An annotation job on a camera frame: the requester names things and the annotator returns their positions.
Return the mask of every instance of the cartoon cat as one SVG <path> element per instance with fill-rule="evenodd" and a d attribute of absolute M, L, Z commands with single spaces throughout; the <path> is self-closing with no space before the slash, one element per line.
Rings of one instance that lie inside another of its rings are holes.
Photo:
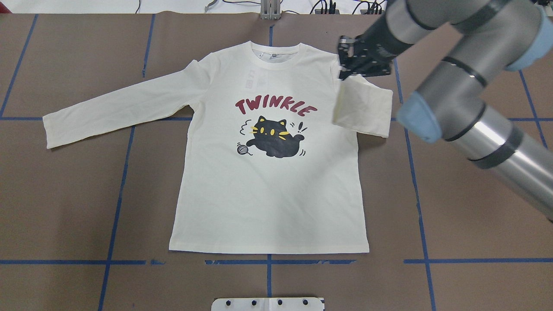
<path fill-rule="evenodd" d="M 250 139 L 246 146 L 255 145 L 263 150 L 270 157 L 285 158 L 293 157 L 300 149 L 300 141 L 304 140 L 303 135 L 292 136 L 286 130 L 286 120 L 271 121 L 259 116 L 259 120 L 252 126 L 253 139 Z"/>

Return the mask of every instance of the red object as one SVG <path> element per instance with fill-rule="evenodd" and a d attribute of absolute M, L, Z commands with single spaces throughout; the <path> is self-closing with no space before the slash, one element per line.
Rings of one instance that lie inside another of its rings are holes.
<path fill-rule="evenodd" d="M 0 13 L 11 13 L 10 11 L 2 2 L 0 2 Z"/>

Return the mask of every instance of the robotic arm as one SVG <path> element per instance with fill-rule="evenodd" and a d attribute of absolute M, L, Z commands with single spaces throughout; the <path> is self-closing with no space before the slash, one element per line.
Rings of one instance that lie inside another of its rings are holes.
<path fill-rule="evenodd" d="M 478 97 L 502 70 L 525 68 L 551 49 L 553 24 L 541 8 L 528 0 L 396 0 L 365 33 L 340 38 L 340 79 L 390 74 L 396 56 L 447 22 L 463 38 L 397 120 L 429 143 L 450 142 L 553 222 L 553 154 Z"/>

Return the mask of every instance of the shirt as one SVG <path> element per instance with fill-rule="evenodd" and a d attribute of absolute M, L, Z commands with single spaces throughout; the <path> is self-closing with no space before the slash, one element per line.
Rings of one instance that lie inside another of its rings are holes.
<path fill-rule="evenodd" d="M 392 92 L 339 70 L 336 54 L 305 44 L 246 42 L 44 116 L 47 148 L 189 105 L 170 250 L 368 252 L 355 131 L 388 136 Z M 355 131 L 333 124 L 352 114 Z"/>

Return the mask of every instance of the extended sleeve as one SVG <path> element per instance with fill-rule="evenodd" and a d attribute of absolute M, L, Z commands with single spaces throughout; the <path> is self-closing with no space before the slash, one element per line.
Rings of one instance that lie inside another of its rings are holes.
<path fill-rule="evenodd" d="M 336 106 L 332 123 L 363 134 L 387 138 L 392 116 L 392 90 L 381 89 L 361 76 L 335 79 Z"/>
<path fill-rule="evenodd" d="M 217 64 L 192 61 L 173 74 L 141 82 L 43 117 L 47 149 L 143 122 L 197 103 L 210 87 Z"/>

